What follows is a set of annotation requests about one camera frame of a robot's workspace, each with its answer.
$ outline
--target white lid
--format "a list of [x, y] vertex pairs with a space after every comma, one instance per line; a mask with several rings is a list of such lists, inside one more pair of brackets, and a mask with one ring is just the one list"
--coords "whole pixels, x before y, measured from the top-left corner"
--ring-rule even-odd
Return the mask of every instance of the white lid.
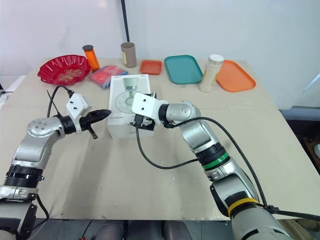
[[211, 54], [209, 58], [215, 62], [223, 62], [225, 60], [225, 58], [219, 54]]

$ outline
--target orange bottle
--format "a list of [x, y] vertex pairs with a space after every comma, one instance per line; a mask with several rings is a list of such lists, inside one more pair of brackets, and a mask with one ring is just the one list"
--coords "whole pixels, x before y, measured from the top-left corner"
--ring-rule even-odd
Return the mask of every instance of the orange bottle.
[[84, 50], [86, 59], [89, 62], [89, 65], [92, 69], [92, 72], [94, 73], [95, 71], [99, 70], [100, 65], [99, 65], [98, 59], [97, 59], [95, 51], [94, 51], [94, 46], [85, 45], [82, 47], [82, 49]]

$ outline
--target green ring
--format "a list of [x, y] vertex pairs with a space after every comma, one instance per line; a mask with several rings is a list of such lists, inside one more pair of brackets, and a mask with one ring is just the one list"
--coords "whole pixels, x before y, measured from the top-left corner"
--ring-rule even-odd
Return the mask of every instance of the green ring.
[[206, 165], [203, 165], [202, 167], [204, 169], [210, 169], [220, 163], [222, 163], [224, 160], [226, 160], [226, 158], [229, 157], [229, 154], [227, 152], [225, 152], [221, 157], [219, 157], [217, 160], [214, 160]]

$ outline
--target small orange tray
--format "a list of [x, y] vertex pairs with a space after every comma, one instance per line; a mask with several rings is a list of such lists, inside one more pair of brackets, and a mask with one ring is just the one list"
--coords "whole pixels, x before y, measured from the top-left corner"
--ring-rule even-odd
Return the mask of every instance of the small orange tray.
[[159, 75], [162, 71], [162, 61], [143, 60], [140, 65], [140, 73]]
[[232, 93], [250, 90], [256, 86], [255, 80], [238, 64], [230, 60], [224, 61], [216, 82], [221, 88]]

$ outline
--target red package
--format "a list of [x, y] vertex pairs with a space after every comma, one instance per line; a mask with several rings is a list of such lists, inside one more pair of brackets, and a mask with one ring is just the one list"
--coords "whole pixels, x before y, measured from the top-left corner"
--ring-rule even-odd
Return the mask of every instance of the red package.
[[115, 66], [108, 65], [91, 75], [91, 80], [100, 85], [102, 89], [106, 89], [110, 86], [111, 76], [128, 75], [128, 72]]

